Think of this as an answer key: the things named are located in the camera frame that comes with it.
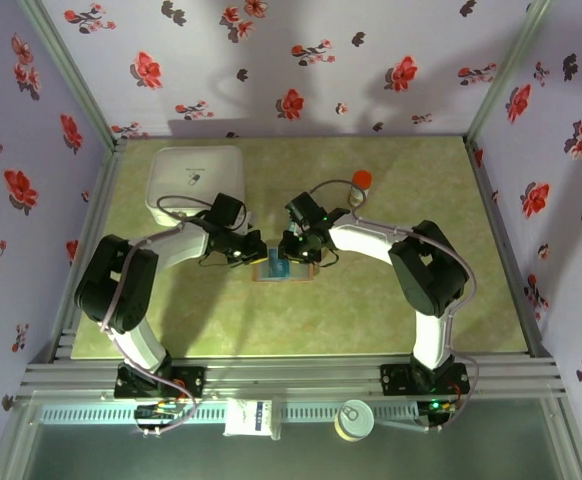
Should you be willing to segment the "orange capped bottle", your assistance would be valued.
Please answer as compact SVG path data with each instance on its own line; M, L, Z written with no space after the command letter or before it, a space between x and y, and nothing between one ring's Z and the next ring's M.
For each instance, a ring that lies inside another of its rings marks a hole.
M353 174L348 198L350 206L357 207L368 197L372 180L372 174L367 170L357 170Z

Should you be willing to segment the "white pill box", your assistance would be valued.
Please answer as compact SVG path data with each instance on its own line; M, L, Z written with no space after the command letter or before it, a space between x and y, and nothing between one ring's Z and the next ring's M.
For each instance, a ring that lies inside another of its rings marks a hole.
M155 222L174 226L168 212L192 216L218 193L245 199L244 162L232 145L169 147L152 158L145 205Z

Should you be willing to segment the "white paper packet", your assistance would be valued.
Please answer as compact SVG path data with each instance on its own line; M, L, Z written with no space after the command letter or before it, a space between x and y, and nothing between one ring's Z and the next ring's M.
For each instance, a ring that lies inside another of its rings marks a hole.
M274 435L271 400L229 399L226 403L225 436Z

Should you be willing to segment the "tin can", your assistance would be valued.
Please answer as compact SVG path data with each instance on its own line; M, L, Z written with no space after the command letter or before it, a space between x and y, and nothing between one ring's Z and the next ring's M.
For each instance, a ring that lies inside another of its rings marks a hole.
M368 437L375 424L371 407L362 400L348 400L336 412L335 431L347 442L357 442Z

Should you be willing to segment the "small circuit board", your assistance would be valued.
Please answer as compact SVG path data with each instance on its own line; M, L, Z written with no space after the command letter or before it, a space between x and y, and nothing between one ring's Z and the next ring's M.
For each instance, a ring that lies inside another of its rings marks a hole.
M456 401L430 400L417 403L419 418L428 431L440 431L455 416Z
M174 399L138 405L133 420L144 437L161 436L180 425L186 403L184 399Z

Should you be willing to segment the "aluminium front frame rails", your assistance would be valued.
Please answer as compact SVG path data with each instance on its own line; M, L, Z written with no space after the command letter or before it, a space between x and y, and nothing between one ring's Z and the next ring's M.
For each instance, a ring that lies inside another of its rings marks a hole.
M563 398L566 388L555 361L525 354L459 354L465 364L471 399ZM407 363L405 355L347 355L299 357L182 358L176 366L206 369L205 401L228 398L336 401L352 398L381 400L415 396L384 396L380 366ZM30 364L15 397L45 400L108 401L114 395L115 360L58 359ZM421 395L422 400L454 399L453 395Z

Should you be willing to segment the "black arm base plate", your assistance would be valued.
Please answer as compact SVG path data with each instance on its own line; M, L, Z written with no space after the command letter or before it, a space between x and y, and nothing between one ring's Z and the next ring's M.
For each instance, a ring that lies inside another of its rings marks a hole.
M467 394L469 376L462 363L447 363L429 370L418 363L383 364L380 385L384 396Z
M206 369L201 366L166 366L156 373L156 380L126 363L117 368L114 385L116 399L176 399L186 397L182 388L200 398L206 382Z

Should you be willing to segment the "aluminium side rail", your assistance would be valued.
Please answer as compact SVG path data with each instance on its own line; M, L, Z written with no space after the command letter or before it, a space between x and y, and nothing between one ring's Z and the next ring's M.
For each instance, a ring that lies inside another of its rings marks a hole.
M71 357L71 353L64 353L64 350L72 350L81 318L80 310L74 303L74 294L106 223L120 162L127 144L127 140L115 141L113 148L106 152L103 159L97 182L91 192L77 251L59 304L51 343L45 354L46 363L54 363L58 359L64 360Z
M489 221L510 296L515 306L518 323L526 344L524 352L530 357L551 358L552 355L542 344L540 329L534 319L530 304L523 293L523 286L526 284L526 281L522 278L516 262L516 257L498 204L492 199L495 189L491 185L485 168L478 166L476 160L478 145L474 140L469 140L467 136L463 136L462 140Z

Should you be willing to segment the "white plastic bracket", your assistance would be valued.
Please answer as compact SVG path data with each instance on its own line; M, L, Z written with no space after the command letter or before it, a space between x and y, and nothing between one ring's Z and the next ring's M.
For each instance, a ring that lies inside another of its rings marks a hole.
M274 396L271 403L271 439L279 441L281 439L281 429L284 417L284 402L280 397Z

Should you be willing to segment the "aluminium corner post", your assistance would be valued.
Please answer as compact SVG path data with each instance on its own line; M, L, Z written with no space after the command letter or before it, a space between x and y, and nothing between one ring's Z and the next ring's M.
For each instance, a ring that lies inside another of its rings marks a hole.
M114 138L105 117L92 95L77 64L59 34L42 0L16 0L28 21L39 35L47 52L60 71L75 100L86 114L91 126L110 152L117 150L119 141Z
M504 95L505 87L516 74L528 51L534 45L536 37L542 29L544 17L551 10L555 1L532 0L529 3L522 26L515 35L514 41L511 43L502 64L498 67L495 79L489 87L468 131L463 137L466 146L477 141L478 136L495 110L497 103Z

